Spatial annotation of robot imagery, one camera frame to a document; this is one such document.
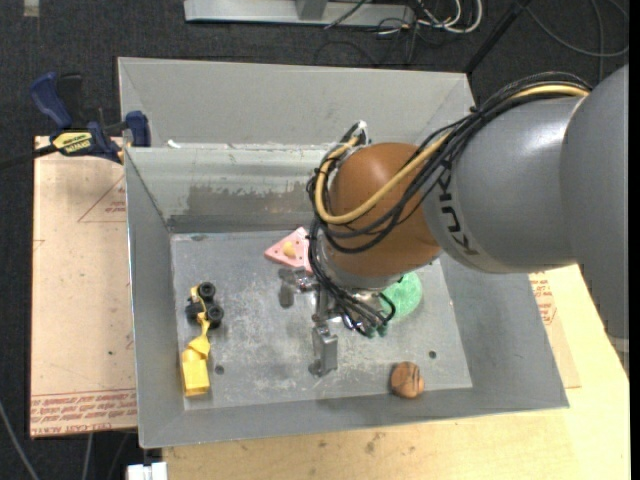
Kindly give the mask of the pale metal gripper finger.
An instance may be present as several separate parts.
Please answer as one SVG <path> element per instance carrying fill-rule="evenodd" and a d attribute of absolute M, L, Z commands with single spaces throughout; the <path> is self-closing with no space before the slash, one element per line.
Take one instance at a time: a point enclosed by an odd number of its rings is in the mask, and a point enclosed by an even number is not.
<path fill-rule="evenodd" d="M 322 377 L 338 368 L 338 337 L 327 325 L 314 326 L 311 336 L 314 360 L 309 365 L 309 372 Z"/>
<path fill-rule="evenodd" d="M 297 294 L 314 289 L 314 276 L 305 268 L 281 268 L 278 275 L 281 280 L 278 299 L 284 309 L 294 305 Z"/>

